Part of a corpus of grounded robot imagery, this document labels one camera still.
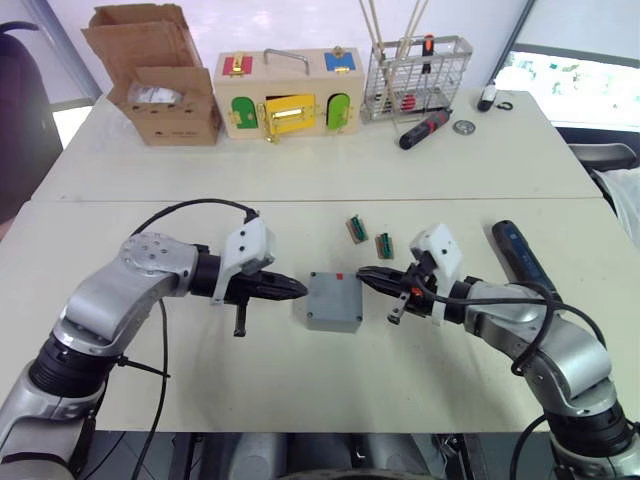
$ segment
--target wooden lock box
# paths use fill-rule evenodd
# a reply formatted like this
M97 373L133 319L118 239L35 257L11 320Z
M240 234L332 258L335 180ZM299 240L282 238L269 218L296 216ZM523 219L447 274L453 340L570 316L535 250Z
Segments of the wooden lock box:
M277 143L360 126L364 70L355 48L222 53L213 87L231 138Z

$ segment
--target floor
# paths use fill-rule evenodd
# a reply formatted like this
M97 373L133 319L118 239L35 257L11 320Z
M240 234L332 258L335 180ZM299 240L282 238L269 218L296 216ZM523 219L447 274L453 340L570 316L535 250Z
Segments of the floor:
M79 476L80 480L111 480L129 478L137 462L140 449L146 438L146 432L97 432L91 447L87 467ZM143 470L138 477L141 480L169 480L169 467L173 453L173 433L157 433L154 437ZM509 462L517 434L486 433L480 435L482 450L490 479L506 479L509 474ZM115 450L103 465L90 477L93 470L118 443ZM193 455L190 480L197 480L201 463L200 444L196 445ZM527 441L520 458L519 480L550 480L553 460L549 449L549 435L534 433Z
M130 478L146 436L146 432L96 432L87 466L78 478L81 480L87 478L91 480ZM138 477L140 480L166 480L169 478L169 468L173 454L173 438L173 433L156 433ZM108 459L95 473L88 477L87 475L103 461L114 446L115 449ZM198 478L199 466L200 448L198 444L193 455L190 478L194 480Z

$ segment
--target robotic arm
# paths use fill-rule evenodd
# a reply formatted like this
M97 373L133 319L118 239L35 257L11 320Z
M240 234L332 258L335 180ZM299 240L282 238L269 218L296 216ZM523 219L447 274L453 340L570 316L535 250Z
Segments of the robotic arm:
M398 324L407 311L431 316L436 324L460 324L513 360L535 341L544 324L543 297L522 285L492 285L469 277L459 281L462 255L445 225L420 233L411 252L416 262L404 273L384 267L358 272L364 283L396 298L390 322ZM606 349L557 313L548 328L521 374L549 423L556 475L562 480L640 476L640 437L628 424L608 378Z
M0 409L0 478L79 473L109 372L161 298L191 293L237 305L234 335L244 336L251 297L306 295L296 280L261 270L274 258L273 234L259 217L227 238L222 257L159 233L125 241L117 258L71 295Z

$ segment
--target black screwdriver handle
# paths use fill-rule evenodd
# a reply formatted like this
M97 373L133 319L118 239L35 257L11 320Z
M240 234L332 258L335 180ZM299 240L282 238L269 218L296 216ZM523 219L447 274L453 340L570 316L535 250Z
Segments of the black screwdriver handle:
M556 300L561 301L555 285L547 276L515 223L511 220L503 220L496 223L491 228L491 232L500 252L513 270L516 280L539 283L547 288Z
M439 110L437 112L433 112L422 122L400 137L400 148L403 150L409 150L420 142L420 140L431 135L438 128L447 123L449 118L451 118L451 110Z

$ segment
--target yellow door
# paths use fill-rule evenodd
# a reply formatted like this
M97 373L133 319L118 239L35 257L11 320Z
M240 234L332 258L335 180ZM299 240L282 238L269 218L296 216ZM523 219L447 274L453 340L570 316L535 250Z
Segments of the yellow door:
M315 96L291 95L265 102L268 135L277 139L282 133L295 132L315 125Z

